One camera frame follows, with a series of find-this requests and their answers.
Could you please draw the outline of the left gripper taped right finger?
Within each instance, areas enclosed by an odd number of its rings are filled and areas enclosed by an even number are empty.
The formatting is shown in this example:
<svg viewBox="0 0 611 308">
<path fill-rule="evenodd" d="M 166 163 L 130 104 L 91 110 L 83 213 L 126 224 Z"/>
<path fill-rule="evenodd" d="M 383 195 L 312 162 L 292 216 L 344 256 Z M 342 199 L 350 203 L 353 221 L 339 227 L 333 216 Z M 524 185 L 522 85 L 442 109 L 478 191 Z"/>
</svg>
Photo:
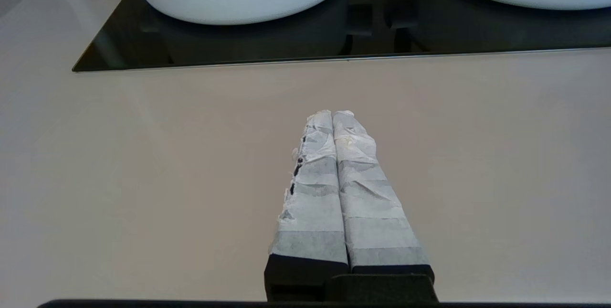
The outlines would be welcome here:
<svg viewBox="0 0 611 308">
<path fill-rule="evenodd" d="M 350 111 L 333 114 L 334 143 L 351 273 L 424 275 L 434 271 L 376 156 L 376 142 Z"/>
</svg>

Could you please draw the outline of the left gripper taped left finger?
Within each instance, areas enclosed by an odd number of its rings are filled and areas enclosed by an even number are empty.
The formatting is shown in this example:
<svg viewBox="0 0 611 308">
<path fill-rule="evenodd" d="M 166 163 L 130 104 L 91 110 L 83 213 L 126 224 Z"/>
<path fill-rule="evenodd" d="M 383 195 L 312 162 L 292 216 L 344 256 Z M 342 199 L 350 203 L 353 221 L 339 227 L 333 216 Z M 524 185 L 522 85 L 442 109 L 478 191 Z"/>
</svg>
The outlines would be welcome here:
<svg viewBox="0 0 611 308">
<path fill-rule="evenodd" d="M 307 119 L 265 267 L 268 301 L 323 301 L 349 272 L 332 114 Z"/>
</svg>

